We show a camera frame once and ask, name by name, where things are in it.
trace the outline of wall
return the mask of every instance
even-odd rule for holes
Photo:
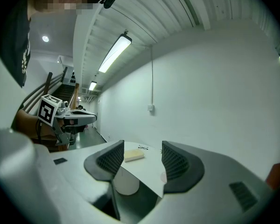
[[[71,66],[67,66],[67,71],[66,71],[66,74],[64,76],[63,84],[76,86],[76,83],[70,82],[70,80],[72,80],[71,77],[73,75],[73,72],[74,72],[74,68],[71,67]]]
[[[161,148],[171,140],[228,155],[263,180],[280,162],[280,62],[249,20],[191,28],[156,44],[104,86],[98,132]]]
[[[49,72],[53,73],[52,78],[54,78],[63,72],[63,67],[58,63],[30,59],[27,66],[27,78],[23,87],[27,95],[46,82]]]
[[[97,116],[99,116],[100,114],[98,114],[98,98],[95,98],[89,105],[89,111],[96,114]],[[97,121],[95,121],[93,123],[93,126],[97,128]]]

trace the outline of ceiling light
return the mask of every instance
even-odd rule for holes
[[[99,67],[100,72],[105,73],[119,55],[132,43],[132,39],[125,34],[121,34],[114,45],[109,50],[103,63]]]
[[[89,86],[89,90],[92,91],[96,85],[97,85],[97,83],[92,81],[90,86]]]
[[[44,42],[48,42],[48,41],[49,41],[49,38],[48,38],[46,35],[44,35],[44,36],[42,37],[42,39],[43,39]]]

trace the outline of vent grille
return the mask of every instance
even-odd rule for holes
[[[256,197],[249,191],[242,182],[234,182],[229,184],[234,196],[242,207],[243,212],[249,210],[257,203]]]
[[[116,175],[120,168],[121,163],[124,159],[124,145],[119,145],[118,147],[110,150],[104,155],[97,159],[97,165],[103,170]]]
[[[180,177],[189,169],[187,159],[165,145],[162,150],[162,162],[166,170],[167,180]]]

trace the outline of floor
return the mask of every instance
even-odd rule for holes
[[[91,125],[82,133],[78,133],[76,143],[70,150],[99,145],[105,143],[97,130]],[[121,195],[115,191],[115,199],[121,222],[136,224],[143,219],[155,206],[157,195],[140,182],[139,190],[130,196]]]
[[[103,143],[105,143],[105,141],[97,132],[96,128],[92,128],[92,126],[89,125],[88,128],[84,130],[84,132],[77,134],[76,142],[74,145],[70,145],[69,150],[94,146]]]

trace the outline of sponge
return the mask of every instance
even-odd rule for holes
[[[144,158],[144,153],[139,149],[125,151],[125,162]]]

